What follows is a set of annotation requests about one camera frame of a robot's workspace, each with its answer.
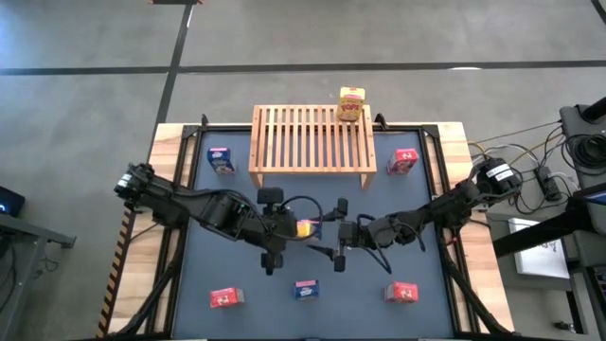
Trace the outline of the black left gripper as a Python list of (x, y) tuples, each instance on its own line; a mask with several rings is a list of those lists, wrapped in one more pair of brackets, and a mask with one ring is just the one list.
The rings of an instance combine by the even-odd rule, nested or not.
[(315, 236), (296, 237), (296, 222), (312, 222), (312, 219), (296, 218), (287, 207), (282, 188), (260, 188), (257, 192), (257, 204), (261, 206), (259, 220), (264, 236), (261, 254), (261, 267), (267, 276), (283, 266), (282, 252), (287, 241), (304, 242)]

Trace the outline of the black aluminium table frame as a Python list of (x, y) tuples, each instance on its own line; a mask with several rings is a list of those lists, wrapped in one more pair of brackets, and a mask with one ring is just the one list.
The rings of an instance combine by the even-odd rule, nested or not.
[[(471, 169), (467, 137), (460, 122), (409, 122), (412, 128), (422, 128), (421, 138), (429, 152), (427, 161), (433, 175), (431, 183), (438, 193), (451, 188)], [(162, 123), (155, 128), (149, 163), (161, 176), (171, 178), (177, 167), (181, 136), (185, 123)], [(482, 299), (487, 310), (509, 331), (514, 330), (508, 300), (501, 275), (498, 274), (498, 259), (492, 246), (488, 219), (484, 211), (475, 211), (469, 223), (463, 227), (457, 243), (449, 252), (456, 261), (465, 261), (467, 282)]]

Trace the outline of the white board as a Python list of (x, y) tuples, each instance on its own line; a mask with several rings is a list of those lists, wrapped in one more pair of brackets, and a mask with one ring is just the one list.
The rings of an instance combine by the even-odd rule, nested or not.
[(566, 257), (561, 240), (545, 242), (513, 254), (520, 275), (569, 279)]

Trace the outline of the black power strip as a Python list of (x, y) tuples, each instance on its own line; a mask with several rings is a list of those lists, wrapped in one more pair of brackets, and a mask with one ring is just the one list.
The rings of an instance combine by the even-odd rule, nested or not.
[(547, 166), (537, 167), (534, 171), (539, 187), (547, 202), (556, 202), (562, 199), (560, 189), (551, 176), (551, 170)]

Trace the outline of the black stand beam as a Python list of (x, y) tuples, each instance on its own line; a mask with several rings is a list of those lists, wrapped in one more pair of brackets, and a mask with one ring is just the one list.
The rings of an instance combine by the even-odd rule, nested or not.
[(495, 256), (501, 258), (555, 241), (575, 231), (606, 237), (606, 182), (575, 192), (560, 215), (513, 232), (492, 244)]

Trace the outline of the wooden slatted shelf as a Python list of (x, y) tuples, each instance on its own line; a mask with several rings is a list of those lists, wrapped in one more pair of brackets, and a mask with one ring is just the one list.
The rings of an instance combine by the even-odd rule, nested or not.
[(254, 107), (248, 171), (253, 184), (266, 175), (360, 177), (368, 189), (377, 173), (370, 106), (355, 122), (341, 121), (335, 105)]

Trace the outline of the striped hazard edge strip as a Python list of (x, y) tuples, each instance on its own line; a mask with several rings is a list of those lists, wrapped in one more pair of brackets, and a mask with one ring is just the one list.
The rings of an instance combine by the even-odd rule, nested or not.
[(134, 229), (135, 217), (136, 213), (128, 208), (126, 208), (122, 214), (112, 267), (100, 311), (96, 338), (104, 337), (110, 333), (110, 323), (116, 305), (117, 292), (124, 269), (124, 263), (128, 253), (129, 240)]

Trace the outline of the grey equipment cart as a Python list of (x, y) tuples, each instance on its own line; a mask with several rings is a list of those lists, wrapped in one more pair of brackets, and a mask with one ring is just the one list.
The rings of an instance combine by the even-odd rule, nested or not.
[(582, 188), (606, 183), (606, 97), (560, 109), (565, 140), (561, 154)]

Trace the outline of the red Froot Loops cereal box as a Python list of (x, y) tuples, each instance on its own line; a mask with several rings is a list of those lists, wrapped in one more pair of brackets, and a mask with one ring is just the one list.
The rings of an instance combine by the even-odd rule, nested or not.
[(236, 287), (214, 290), (209, 294), (209, 305), (212, 309), (231, 307), (243, 302), (244, 292)]
[(386, 302), (415, 303), (419, 300), (418, 286), (413, 283), (393, 281), (384, 289)]
[(387, 162), (387, 173), (389, 175), (408, 174), (419, 160), (416, 149), (396, 149)]

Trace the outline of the grey metal stand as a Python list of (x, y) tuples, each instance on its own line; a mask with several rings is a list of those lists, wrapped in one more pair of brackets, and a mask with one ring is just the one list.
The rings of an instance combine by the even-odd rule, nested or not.
[(0, 214), (0, 341), (14, 335), (50, 242), (72, 248), (76, 238)]

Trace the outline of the black device with blue light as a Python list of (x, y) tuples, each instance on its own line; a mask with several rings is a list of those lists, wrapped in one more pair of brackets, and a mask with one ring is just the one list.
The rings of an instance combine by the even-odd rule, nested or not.
[(23, 195), (0, 186), (0, 214), (18, 217), (25, 201)]

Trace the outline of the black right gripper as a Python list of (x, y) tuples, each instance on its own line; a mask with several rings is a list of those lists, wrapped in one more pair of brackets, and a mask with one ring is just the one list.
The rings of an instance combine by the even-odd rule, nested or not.
[(308, 247), (323, 255), (326, 255), (330, 260), (333, 260), (334, 271), (344, 272), (346, 269), (345, 249), (347, 247), (369, 247), (370, 241), (368, 236), (364, 236), (362, 227), (359, 223), (347, 221), (348, 215), (348, 200), (341, 197), (337, 200), (337, 206), (331, 212), (326, 213), (322, 217), (323, 222), (338, 223), (337, 233), (337, 249), (331, 249), (325, 246), (309, 244)]

